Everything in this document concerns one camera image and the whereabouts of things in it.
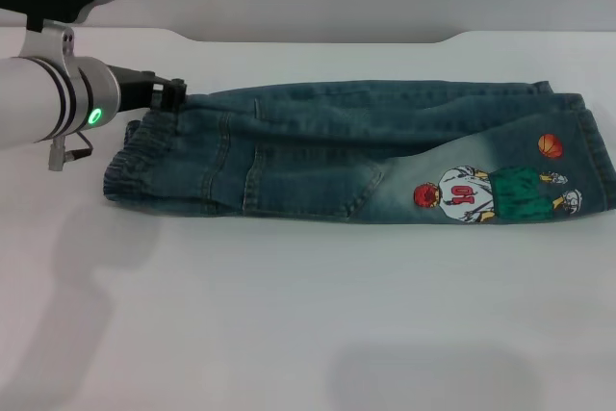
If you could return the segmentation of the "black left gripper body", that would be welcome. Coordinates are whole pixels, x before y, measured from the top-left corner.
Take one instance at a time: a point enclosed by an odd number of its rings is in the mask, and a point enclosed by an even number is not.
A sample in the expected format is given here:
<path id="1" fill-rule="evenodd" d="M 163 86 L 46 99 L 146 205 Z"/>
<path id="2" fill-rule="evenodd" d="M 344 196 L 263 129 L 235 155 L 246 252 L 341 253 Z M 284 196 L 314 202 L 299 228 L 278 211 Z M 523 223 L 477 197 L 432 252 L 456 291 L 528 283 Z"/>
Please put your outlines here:
<path id="1" fill-rule="evenodd" d="M 129 68 L 111 66 L 109 69 L 115 76 L 119 86 L 120 111 L 133 111 L 149 108 L 155 93 L 155 87 L 163 88 L 166 80 L 152 71 L 137 71 Z"/>

